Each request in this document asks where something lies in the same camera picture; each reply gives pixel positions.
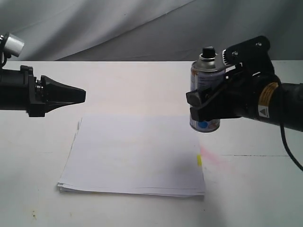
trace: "screw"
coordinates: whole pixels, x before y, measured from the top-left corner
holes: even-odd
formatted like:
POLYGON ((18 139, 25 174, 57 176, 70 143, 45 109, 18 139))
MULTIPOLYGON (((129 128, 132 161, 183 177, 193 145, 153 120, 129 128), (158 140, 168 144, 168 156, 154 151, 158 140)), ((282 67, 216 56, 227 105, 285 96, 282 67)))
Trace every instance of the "screw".
POLYGON ((238 52, 236 52, 236 51, 232 52, 232 56, 233 56, 233 57, 238 56, 238 52))

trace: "paper sheet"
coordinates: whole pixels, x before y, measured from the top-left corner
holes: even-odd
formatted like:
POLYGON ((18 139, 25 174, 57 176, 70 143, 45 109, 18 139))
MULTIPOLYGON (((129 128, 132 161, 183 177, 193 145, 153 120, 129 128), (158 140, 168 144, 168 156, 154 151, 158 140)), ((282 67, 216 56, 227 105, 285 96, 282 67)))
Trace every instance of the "paper sheet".
POLYGON ((188 116, 86 116, 58 186, 67 192, 203 195, 199 152, 188 116))

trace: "white table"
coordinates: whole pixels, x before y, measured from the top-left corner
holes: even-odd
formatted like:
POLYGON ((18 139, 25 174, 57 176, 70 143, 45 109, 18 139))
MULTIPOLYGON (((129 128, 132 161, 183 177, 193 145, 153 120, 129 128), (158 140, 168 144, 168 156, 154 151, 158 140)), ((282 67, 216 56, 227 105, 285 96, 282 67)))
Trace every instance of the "white table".
MULTIPOLYGON (((204 200, 59 193, 79 119, 85 113, 188 114, 190 62, 9 62, 81 87, 84 104, 45 118, 0 112, 0 226, 3 227, 301 227, 303 173, 286 156, 277 126, 224 120, 199 134, 204 200)), ((303 61, 276 61, 283 82, 303 82, 303 61)), ((303 134, 287 130, 303 162, 303 134)))

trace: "spray paint can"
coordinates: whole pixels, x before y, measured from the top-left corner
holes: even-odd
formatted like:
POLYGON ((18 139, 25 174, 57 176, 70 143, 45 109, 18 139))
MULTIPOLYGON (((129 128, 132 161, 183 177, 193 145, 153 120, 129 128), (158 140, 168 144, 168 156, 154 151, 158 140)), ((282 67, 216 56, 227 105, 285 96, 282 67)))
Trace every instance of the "spray paint can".
MULTIPOLYGON (((199 59, 191 67, 190 91, 214 89, 224 81, 225 70, 216 68, 215 56, 215 49, 212 46, 202 49, 199 59)), ((190 116, 190 126, 199 132, 212 132, 219 128, 220 119, 197 122, 190 116)))

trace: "gray fabric backdrop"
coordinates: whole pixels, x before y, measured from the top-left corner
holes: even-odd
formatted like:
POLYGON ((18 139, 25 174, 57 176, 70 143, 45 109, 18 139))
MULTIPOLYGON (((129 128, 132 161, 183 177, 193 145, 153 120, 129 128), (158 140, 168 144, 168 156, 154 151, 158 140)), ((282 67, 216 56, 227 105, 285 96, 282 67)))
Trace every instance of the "gray fabric backdrop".
POLYGON ((192 61, 265 35, 274 60, 303 59, 301 0, 2 0, 19 60, 192 61))

